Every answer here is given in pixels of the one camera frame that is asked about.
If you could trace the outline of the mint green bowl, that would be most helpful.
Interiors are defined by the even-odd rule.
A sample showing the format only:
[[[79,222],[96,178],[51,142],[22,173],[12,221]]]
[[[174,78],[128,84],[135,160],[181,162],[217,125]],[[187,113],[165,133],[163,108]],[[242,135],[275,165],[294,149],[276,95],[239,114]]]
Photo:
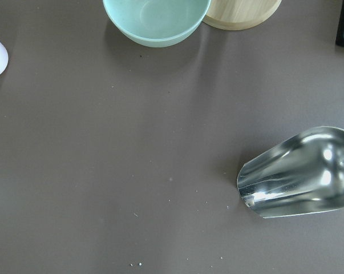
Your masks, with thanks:
[[[185,40],[199,27],[210,4],[210,0],[103,1],[118,30],[148,47],[168,47]]]

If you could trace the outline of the round wooden stand base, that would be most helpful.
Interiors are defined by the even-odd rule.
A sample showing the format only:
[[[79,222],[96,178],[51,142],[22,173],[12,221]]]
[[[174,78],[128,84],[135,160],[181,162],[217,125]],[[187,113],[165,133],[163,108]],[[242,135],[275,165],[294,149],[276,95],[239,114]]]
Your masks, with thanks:
[[[265,22],[280,4],[281,0],[214,0],[203,22],[222,30],[245,30]]]

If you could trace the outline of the shiny metal scoop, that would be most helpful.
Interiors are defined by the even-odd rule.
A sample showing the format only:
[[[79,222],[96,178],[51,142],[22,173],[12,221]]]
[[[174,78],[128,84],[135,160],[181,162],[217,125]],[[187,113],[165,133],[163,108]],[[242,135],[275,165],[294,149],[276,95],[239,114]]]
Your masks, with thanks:
[[[264,219],[344,208],[344,130],[305,130],[245,163],[237,189]]]

